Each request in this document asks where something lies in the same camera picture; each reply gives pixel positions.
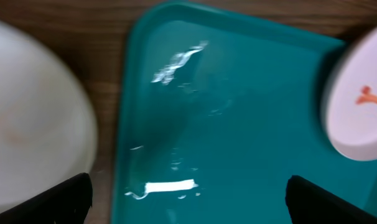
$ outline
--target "white plate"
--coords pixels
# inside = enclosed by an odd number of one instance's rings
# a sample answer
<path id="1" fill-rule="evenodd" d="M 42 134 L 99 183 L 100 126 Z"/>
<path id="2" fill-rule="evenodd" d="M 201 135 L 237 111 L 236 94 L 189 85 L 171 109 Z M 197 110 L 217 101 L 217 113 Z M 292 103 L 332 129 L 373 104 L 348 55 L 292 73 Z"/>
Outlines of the white plate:
<path id="1" fill-rule="evenodd" d="M 358 161 L 377 159 L 377 28 L 338 64 L 324 109 L 338 152 Z"/>
<path id="2" fill-rule="evenodd" d="M 96 137 L 93 110 L 71 71 L 0 23 L 0 212 L 89 172 Z"/>

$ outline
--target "teal tray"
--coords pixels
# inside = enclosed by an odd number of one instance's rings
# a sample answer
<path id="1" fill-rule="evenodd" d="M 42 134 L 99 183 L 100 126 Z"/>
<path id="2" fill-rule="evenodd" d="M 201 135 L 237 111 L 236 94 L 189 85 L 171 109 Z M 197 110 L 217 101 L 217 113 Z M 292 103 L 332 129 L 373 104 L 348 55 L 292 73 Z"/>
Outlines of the teal tray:
<path id="1" fill-rule="evenodd" d="M 291 223 L 292 175 L 377 215 L 377 161 L 341 156 L 319 121 L 344 48 L 200 4 L 152 8 L 128 44 L 112 224 Z"/>

